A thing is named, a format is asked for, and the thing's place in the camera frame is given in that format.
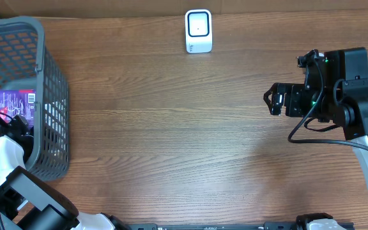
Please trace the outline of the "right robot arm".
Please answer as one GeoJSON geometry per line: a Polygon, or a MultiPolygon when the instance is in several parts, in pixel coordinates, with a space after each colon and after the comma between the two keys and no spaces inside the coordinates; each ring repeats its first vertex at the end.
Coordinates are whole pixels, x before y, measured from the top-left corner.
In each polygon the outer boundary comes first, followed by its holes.
{"type": "Polygon", "coordinates": [[[364,47],[320,53],[313,49],[297,57],[302,84],[274,83],[263,100],[271,115],[300,118],[287,139],[295,144],[350,146],[358,159],[368,190],[368,56],[364,47]],[[343,140],[294,139],[300,127],[313,120],[333,124],[322,132],[341,128],[343,140]]]}

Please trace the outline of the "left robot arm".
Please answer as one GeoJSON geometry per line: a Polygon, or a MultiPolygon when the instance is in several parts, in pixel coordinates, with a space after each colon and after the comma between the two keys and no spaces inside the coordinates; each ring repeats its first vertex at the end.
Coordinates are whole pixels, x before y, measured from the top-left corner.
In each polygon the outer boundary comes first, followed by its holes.
{"type": "Polygon", "coordinates": [[[0,229],[117,229],[114,215],[79,212],[63,194],[26,170],[34,137],[21,116],[0,112],[0,229]]]}

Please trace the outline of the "purple red tissue pack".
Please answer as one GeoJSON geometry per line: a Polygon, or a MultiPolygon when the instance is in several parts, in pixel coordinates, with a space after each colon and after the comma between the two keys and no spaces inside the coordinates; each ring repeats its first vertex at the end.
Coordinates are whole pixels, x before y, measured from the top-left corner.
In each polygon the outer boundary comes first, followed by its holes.
{"type": "Polygon", "coordinates": [[[34,126],[36,91],[34,89],[0,89],[0,117],[7,123],[10,117],[22,116],[31,129],[34,126]]]}

